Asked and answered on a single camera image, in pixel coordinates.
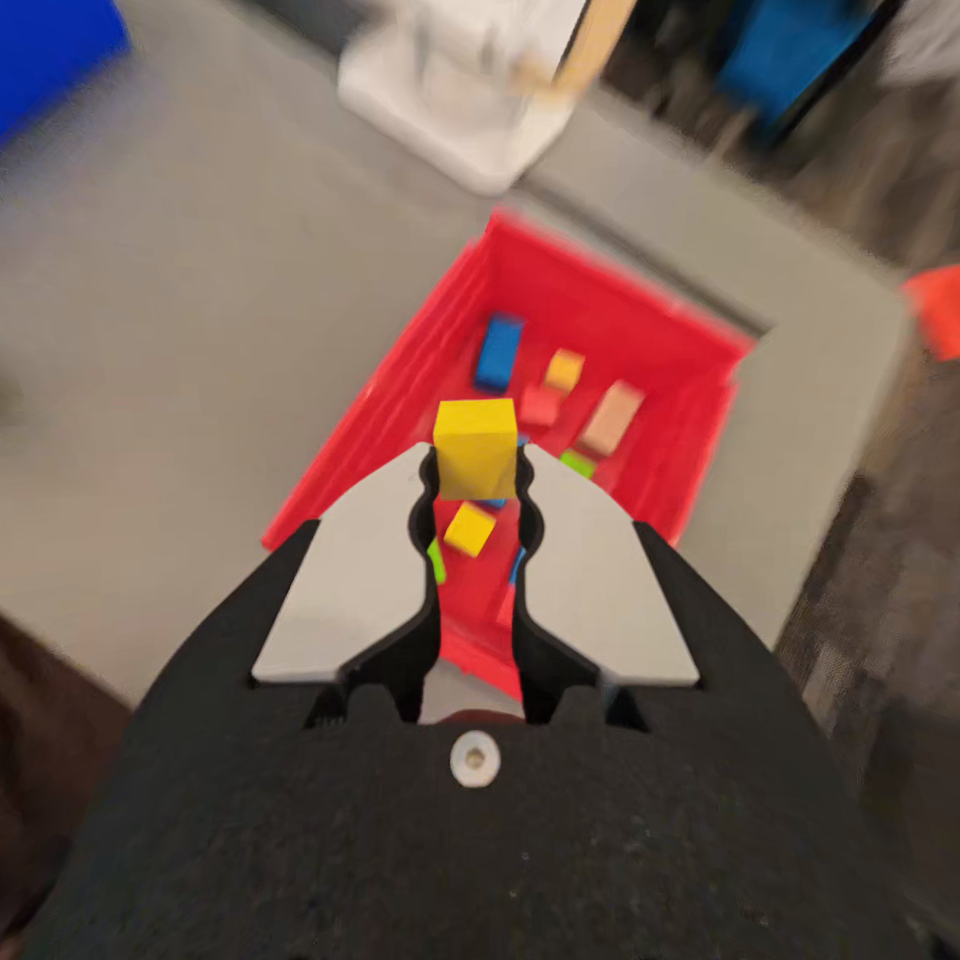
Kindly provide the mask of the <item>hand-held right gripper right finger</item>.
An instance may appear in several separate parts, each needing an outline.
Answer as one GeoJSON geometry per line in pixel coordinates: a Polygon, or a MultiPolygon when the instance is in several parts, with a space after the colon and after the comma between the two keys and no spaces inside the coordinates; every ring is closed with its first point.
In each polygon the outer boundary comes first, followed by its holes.
{"type": "Polygon", "coordinates": [[[518,451],[517,493],[522,680],[556,699],[574,686],[694,688],[700,672],[629,512],[534,443],[518,451]]]}

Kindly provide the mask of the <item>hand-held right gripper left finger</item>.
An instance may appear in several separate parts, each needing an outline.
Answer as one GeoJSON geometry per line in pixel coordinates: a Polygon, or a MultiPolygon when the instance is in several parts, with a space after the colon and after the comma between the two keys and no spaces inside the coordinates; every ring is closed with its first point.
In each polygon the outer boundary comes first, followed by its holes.
{"type": "Polygon", "coordinates": [[[441,640],[426,547],[434,451],[414,444],[321,516],[251,670],[259,685],[379,685],[420,699],[441,640]]]}

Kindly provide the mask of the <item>yellow wooden block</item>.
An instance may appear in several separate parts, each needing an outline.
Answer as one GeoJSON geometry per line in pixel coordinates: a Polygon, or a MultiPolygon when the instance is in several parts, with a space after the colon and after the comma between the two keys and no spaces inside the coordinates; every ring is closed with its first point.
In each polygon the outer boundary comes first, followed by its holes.
{"type": "Polygon", "coordinates": [[[509,397],[439,402],[433,430],[438,499],[514,498],[518,438],[509,397]]]}

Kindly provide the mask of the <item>pile of coloured wooden blocks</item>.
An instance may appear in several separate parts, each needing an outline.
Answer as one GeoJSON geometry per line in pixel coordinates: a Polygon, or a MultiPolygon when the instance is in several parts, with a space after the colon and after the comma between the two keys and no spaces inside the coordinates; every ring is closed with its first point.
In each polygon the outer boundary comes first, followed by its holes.
{"type": "MultiPolygon", "coordinates": [[[[539,378],[528,378],[520,384],[518,392],[510,393],[518,365],[525,361],[525,329],[524,319],[493,313],[484,328],[472,369],[470,387],[474,396],[457,395],[440,401],[512,399],[518,430],[517,450],[529,441],[523,436],[524,427],[545,430],[557,424],[565,404],[582,379],[586,364],[583,354],[559,348],[539,378]]],[[[438,586],[448,580],[444,550],[472,561],[482,557],[497,530],[499,513],[515,498],[449,501],[456,502],[458,508],[451,514],[448,525],[428,546],[438,586]]]]}

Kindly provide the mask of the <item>red plastic bin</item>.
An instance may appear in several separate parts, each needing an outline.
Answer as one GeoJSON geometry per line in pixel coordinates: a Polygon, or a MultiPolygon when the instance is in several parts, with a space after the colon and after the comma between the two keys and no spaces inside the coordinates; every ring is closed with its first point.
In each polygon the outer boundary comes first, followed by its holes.
{"type": "MultiPolygon", "coordinates": [[[[412,446],[428,445],[433,518],[416,523],[433,533],[428,555],[458,508],[438,498],[432,435],[439,402],[474,396],[476,355],[498,312],[526,324],[525,361],[511,394],[539,378],[558,349],[585,358],[557,423],[524,427],[523,447],[540,447],[599,486],[633,522],[676,544],[725,426],[748,343],[503,212],[464,249],[390,348],[271,523],[265,546],[278,548],[354,484],[412,446]]],[[[436,587],[439,654],[520,698],[512,644],[525,554],[518,462],[515,477],[515,498],[499,512],[482,557],[444,549],[447,580],[436,587]]]]}

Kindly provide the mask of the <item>blue plastic bin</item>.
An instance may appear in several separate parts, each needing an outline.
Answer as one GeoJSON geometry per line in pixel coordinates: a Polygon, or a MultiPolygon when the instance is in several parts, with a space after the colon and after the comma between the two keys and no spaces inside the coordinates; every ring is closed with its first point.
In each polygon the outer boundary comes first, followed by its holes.
{"type": "Polygon", "coordinates": [[[130,47],[113,1],[3,1],[2,144],[130,47]]]}

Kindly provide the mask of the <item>grey desk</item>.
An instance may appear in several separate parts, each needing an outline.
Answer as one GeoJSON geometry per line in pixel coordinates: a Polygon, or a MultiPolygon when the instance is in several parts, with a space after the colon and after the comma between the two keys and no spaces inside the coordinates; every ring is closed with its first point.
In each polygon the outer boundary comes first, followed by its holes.
{"type": "MultiPolygon", "coordinates": [[[[2,155],[2,612],[130,705],[489,219],[257,10],[125,2],[132,55],[2,155]]],[[[680,553],[777,643],[911,342],[890,274],[607,92],[505,198],[759,341],[680,553]]]]}

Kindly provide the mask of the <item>person's brown clothing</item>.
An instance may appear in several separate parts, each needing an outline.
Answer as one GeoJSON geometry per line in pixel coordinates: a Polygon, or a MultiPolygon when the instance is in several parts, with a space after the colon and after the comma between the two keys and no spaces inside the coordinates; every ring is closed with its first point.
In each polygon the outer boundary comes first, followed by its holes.
{"type": "Polygon", "coordinates": [[[1,952],[25,931],[70,857],[131,710],[1,616],[1,952]]]}

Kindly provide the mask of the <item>red floor object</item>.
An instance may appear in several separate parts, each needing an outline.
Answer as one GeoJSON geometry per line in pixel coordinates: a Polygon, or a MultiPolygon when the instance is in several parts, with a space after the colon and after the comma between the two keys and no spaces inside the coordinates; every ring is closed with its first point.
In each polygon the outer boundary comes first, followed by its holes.
{"type": "Polygon", "coordinates": [[[902,290],[914,309],[922,338],[941,361],[959,359],[959,265],[925,270],[902,290]]]}

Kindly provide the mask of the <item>white board stand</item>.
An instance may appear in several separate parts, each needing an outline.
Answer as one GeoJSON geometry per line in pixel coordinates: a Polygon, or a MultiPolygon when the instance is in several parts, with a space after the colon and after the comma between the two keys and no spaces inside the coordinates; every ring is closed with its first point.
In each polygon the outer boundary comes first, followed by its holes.
{"type": "Polygon", "coordinates": [[[341,103],[467,191],[504,194],[569,125],[553,90],[584,2],[415,1],[342,50],[341,103]]]}

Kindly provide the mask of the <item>blue floor tub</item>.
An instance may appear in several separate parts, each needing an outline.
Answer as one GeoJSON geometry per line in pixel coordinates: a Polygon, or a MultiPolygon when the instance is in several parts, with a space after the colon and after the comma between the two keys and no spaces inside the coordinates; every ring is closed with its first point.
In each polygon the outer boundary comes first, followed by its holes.
{"type": "Polygon", "coordinates": [[[903,2],[737,2],[718,90],[752,113],[750,137],[783,143],[882,36],[903,2]]]}

